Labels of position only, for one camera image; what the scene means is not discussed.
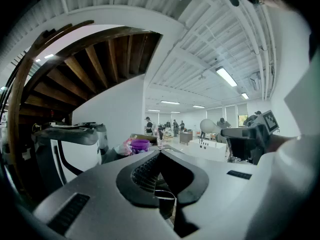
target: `purple container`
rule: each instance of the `purple container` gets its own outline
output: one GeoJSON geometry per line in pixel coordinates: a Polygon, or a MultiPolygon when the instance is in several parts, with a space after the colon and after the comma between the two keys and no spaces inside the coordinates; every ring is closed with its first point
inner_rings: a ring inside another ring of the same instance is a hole
{"type": "Polygon", "coordinates": [[[146,139],[134,139],[131,142],[131,149],[133,154],[148,152],[149,146],[150,141],[146,139]]]}

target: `fluorescent light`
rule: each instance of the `fluorescent light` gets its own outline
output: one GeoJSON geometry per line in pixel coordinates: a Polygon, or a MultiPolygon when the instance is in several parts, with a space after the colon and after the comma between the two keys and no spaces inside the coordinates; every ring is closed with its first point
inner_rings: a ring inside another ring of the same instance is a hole
{"type": "Polygon", "coordinates": [[[244,92],[244,93],[241,93],[241,95],[247,100],[249,99],[249,96],[244,92]]]}
{"type": "Polygon", "coordinates": [[[162,103],[168,103],[168,104],[175,104],[175,105],[179,105],[180,103],[179,102],[171,102],[171,101],[164,101],[164,100],[161,100],[162,103]]]}
{"type": "Polygon", "coordinates": [[[48,59],[48,58],[50,58],[50,57],[52,57],[53,56],[53,54],[49,54],[49,55],[47,55],[47,56],[44,56],[44,58],[45,59],[48,59]]]}
{"type": "Polygon", "coordinates": [[[232,87],[237,86],[235,80],[229,75],[229,73],[221,66],[215,70],[224,80],[228,82],[232,87]]]}

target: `pipe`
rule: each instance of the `pipe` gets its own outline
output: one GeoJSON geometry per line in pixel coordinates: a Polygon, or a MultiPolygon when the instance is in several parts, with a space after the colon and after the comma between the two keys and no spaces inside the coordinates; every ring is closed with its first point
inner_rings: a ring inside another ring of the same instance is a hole
{"type": "Polygon", "coordinates": [[[269,78],[270,78],[270,69],[269,69],[269,53],[268,53],[268,46],[265,38],[264,30],[262,29],[261,22],[258,18],[257,12],[254,8],[254,6],[248,2],[248,0],[240,0],[244,7],[247,9],[249,15],[251,16],[255,26],[257,27],[258,34],[262,43],[262,50],[263,50],[263,56],[264,56],[264,65],[265,65],[265,93],[264,97],[262,96],[262,100],[267,99],[268,95],[268,89],[269,89],[269,78]]]}
{"type": "Polygon", "coordinates": [[[272,45],[272,54],[273,54],[273,74],[274,74],[274,78],[273,78],[273,85],[272,85],[272,90],[271,90],[271,94],[269,99],[271,99],[271,96],[274,92],[275,86],[276,86],[276,77],[277,77],[277,55],[276,55],[276,43],[275,43],[275,37],[274,37],[274,31],[272,29],[272,25],[271,25],[271,20],[270,20],[270,16],[269,16],[269,12],[267,7],[263,4],[262,6],[262,12],[264,14],[265,20],[266,20],[266,24],[269,30],[269,34],[270,34],[270,39],[271,39],[271,45],[272,45]]]}
{"type": "Polygon", "coordinates": [[[254,53],[256,55],[256,59],[258,61],[258,65],[259,65],[259,71],[260,71],[260,75],[261,75],[261,94],[262,94],[262,100],[265,97],[265,79],[264,79],[264,69],[263,69],[263,63],[262,63],[262,59],[261,59],[261,54],[259,51],[259,47],[258,47],[258,43],[256,40],[256,37],[253,33],[253,30],[251,29],[245,15],[243,14],[243,12],[240,10],[239,7],[235,7],[231,4],[231,2],[229,0],[224,0],[224,2],[230,7],[231,11],[233,11],[233,13],[235,14],[235,16],[239,19],[240,23],[243,25],[245,32],[247,33],[247,35],[249,36],[249,39],[252,43],[253,46],[253,50],[254,53]]]}

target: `person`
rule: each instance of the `person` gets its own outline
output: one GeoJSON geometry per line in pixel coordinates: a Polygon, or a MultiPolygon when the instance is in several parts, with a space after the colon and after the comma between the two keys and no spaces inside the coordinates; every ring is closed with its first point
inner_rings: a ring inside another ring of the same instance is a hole
{"type": "Polygon", "coordinates": [[[153,126],[153,123],[151,122],[151,120],[150,120],[150,117],[149,116],[147,116],[146,118],[145,118],[145,120],[146,120],[146,127],[145,127],[145,134],[146,135],[153,135],[153,131],[152,131],[152,126],[153,126]]]}
{"type": "Polygon", "coordinates": [[[256,118],[257,118],[259,115],[262,114],[260,110],[258,110],[257,112],[254,112],[254,113],[255,113],[255,114],[250,115],[246,120],[244,120],[244,122],[243,122],[243,125],[244,125],[244,126],[249,127],[249,126],[251,125],[251,123],[249,123],[249,122],[252,122],[252,121],[256,120],[256,118]]]}
{"type": "Polygon", "coordinates": [[[178,123],[176,122],[176,119],[173,120],[173,137],[177,137],[177,132],[179,129],[178,123]]]}
{"type": "Polygon", "coordinates": [[[164,127],[161,124],[158,125],[158,131],[159,131],[160,140],[162,141],[162,137],[164,135],[164,127]]]}
{"type": "Polygon", "coordinates": [[[220,118],[216,125],[219,126],[221,129],[230,128],[231,124],[228,121],[225,121],[223,117],[220,118]]]}
{"type": "Polygon", "coordinates": [[[183,133],[184,130],[185,130],[185,123],[184,123],[184,121],[181,120],[180,126],[181,126],[181,129],[180,129],[180,130],[181,130],[181,133],[183,133]]]}

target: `white balloon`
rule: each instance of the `white balloon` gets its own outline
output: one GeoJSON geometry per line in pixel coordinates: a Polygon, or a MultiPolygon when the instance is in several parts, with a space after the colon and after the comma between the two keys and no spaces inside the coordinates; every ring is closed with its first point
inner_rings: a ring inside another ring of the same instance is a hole
{"type": "Polygon", "coordinates": [[[200,129],[203,131],[205,134],[210,134],[210,133],[220,133],[221,128],[218,127],[212,120],[210,119],[203,119],[200,123],[200,129]]]}

